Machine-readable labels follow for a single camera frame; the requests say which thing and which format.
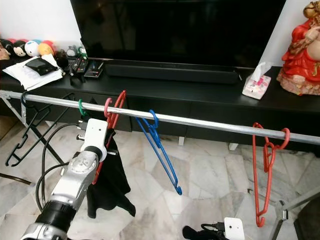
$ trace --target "metal rod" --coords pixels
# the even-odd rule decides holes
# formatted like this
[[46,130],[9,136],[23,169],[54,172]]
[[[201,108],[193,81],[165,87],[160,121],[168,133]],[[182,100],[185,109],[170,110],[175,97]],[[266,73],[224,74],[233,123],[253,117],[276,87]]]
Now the metal rod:
[[[0,97],[19,99],[21,97],[21,93],[0,90]],[[65,99],[31,95],[31,94],[26,94],[25,99],[29,101],[39,102],[39,103],[53,104],[53,105],[65,106],[65,107],[76,108],[76,109],[79,108],[78,102],[72,101],[72,100],[65,100]],[[99,112],[103,112],[105,108],[105,106],[103,105],[97,105],[97,104],[91,104],[91,103],[85,103],[85,102],[82,103],[82,106],[84,109],[99,111]],[[124,108],[108,107],[108,112],[131,116],[131,117],[145,118],[145,119],[151,119],[151,120],[153,119],[153,115],[145,111],[136,111],[136,110],[130,110],[130,109],[124,109]],[[274,139],[285,138],[285,133],[283,131],[261,129],[261,128],[255,128],[251,126],[225,124],[225,123],[214,122],[214,121],[204,121],[199,119],[164,115],[164,114],[158,114],[158,113],[156,114],[156,116],[159,121],[167,122],[167,123],[182,124],[187,126],[221,130],[221,131],[247,134],[247,135],[257,135],[261,137],[270,137]],[[297,134],[297,133],[290,134],[290,141],[320,145],[320,137]]]
[[269,235],[269,240],[276,240],[277,239],[283,222],[284,222],[283,219],[276,219],[275,220],[273,227],[272,227],[272,230],[271,230],[271,233]]
[[317,186],[316,188],[306,192],[305,194],[297,197],[296,199],[292,200],[291,202],[288,202],[287,204],[283,205],[283,210],[292,210],[306,202],[309,202],[315,198],[320,197],[320,186]]
[[21,103],[21,119],[23,124],[27,124],[27,109],[22,103]]

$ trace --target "marble floor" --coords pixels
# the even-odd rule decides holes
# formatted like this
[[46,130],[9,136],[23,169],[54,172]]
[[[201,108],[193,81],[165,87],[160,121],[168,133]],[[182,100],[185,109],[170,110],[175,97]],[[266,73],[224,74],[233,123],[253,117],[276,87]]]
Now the marble floor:
[[[42,145],[39,144],[16,167],[6,167],[5,160],[14,145],[21,140],[24,128],[19,123],[0,141],[0,173],[31,181],[25,185],[0,178],[0,240],[18,240],[26,227],[40,213],[35,202],[35,183],[41,175]],[[79,150],[82,142],[76,135],[83,133],[74,126],[65,128],[51,141],[57,153],[67,161]],[[255,204],[252,170],[252,147],[240,145],[229,151],[225,142],[186,138],[178,146],[178,137],[161,136],[182,188],[182,196],[173,189],[164,169],[149,142],[141,132],[117,131],[114,137],[131,192],[126,196],[136,207],[132,217],[122,208],[111,211],[98,209],[96,219],[87,216],[84,199],[76,214],[68,236],[73,240],[181,240],[182,228],[189,225],[201,230],[203,223],[223,221],[224,217],[240,218],[246,240],[268,239],[276,219],[275,203],[290,201],[320,182],[320,160],[312,153],[281,151],[277,154],[270,205],[265,215],[265,226],[258,228],[255,221]],[[29,136],[23,154],[35,139]],[[262,149],[258,148],[258,179],[261,205],[266,190],[263,173]],[[57,162],[48,154],[46,167]],[[46,181],[49,194],[60,177],[53,171]],[[299,208],[289,213],[279,240],[296,240],[293,226]]]

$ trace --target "drying rack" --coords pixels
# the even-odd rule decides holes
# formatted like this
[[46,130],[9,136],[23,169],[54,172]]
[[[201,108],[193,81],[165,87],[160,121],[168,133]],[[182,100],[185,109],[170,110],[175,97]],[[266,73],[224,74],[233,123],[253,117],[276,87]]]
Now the drying rack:
[[[6,105],[13,111],[13,113],[19,118],[19,120],[24,125],[26,125],[26,109],[24,108],[24,106],[21,106],[21,115],[20,115],[9,102],[9,99],[20,99],[21,95],[22,93],[20,92],[0,90],[0,98],[3,99]],[[25,95],[24,99],[28,101],[38,102],[38,103],[52,104],[52,105],[70,107],[75,109],[79,108],[79,103],[73,100],[59,99],[59,98],[32,95],[32,94]],[[104,112],[105,110],[104,105],[97,105],[97,104],[91,104],[86,102],[82,103],[82,107],[86,110],[99,111],[99,112]],[[150,112],[145,112],[145,111],[108,107],[108,112],[114,113],[114,114],[126,115],[130,117],[136,117],[136,118],[144,118],[144,119],[150,119],[150,120],[154,119],[154,116]],[[181,125],[194,126],[194,127],[206,128],[206,129],[214,129],[214,130],[247,134],[247,135],[256,135],[261,137],[270,137],[274,139],[285,139],[285,136],[286,136],[286,134],[283,131],[276,131],[276,130],[270,130],[270,129],[264,129],[264,128],[255,128],[251,126],[233,125],[233,124],[226,124],[226,123],[220,123],[220,122],[214,122],[214,121],[205,121],[205,120],[199,120],[199,119],[193,119],[193,118],[187,118],[187,117],[164,115],[164,114],[158,114],[158,113],[156,114],[156,117],[161,122],[181,124]],[[320,145],[320,137],[298,134],[298,133],[290,133],[290,141]],[[277,239],[277,236],[279,234],[283,221],[288,219],[288,211],[308,201],[311,201],[317,197],[320,197],[320,186],[301,195],[300,197],[294,199],[289,203],[284,203],[284,201],[282,200],[277,202],[275,207],[276,221],[273,225],[269,239],[270,240]]]

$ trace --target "tv screen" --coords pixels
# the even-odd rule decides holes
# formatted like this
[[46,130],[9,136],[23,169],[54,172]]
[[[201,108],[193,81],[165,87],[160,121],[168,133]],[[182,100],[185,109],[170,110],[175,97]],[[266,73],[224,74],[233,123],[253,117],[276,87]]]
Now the tv screen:
[[255,68],[286,0],[71,0],[89,58]]

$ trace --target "plush toy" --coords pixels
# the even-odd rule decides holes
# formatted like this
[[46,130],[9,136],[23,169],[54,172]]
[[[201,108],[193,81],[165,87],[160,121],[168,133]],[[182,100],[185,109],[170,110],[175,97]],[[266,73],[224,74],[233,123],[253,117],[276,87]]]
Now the plush toy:
[[7,51],[9,56],[13,56],[15,54],[14,52],[14,46],[13,43],[7,39],[0,39],[0,43],[4,47],[4,49]]
[[39,56],[40,53],[38,52],[38,47],[40,43],[41,41],[37,39],[28,41],[24,46],[26,54],[28,54],[30,57]]
[[83,46],[80,46],[78,48],[78,54],[81,55],[83,57],[83,59],[85,59],[85,60],[88,58],[86,49]]
[[69,46],[68,50],[66,51],[66,54],[69,57],[75,57],[77,55],[77,47],[75,45]]
[[19,57],[24,57],[26,55],[25,45],[28,40],[20,39],[13,44],[13,51]]
[[68,57],[65,50],[61,49],[55,53],[56,64],[60,68],[66,68],[69,65]]
[[7,38],[8,41],[10,41],[12,44],[14,44],[17,40],[13,39],[13,38]]
[[38,52],[40,53],[41,56],[47,55],[47,54],[52,54],[54,56],[55,51],[53,47],[53,42],[49,40],[45,40],[41,42],[38,46]]

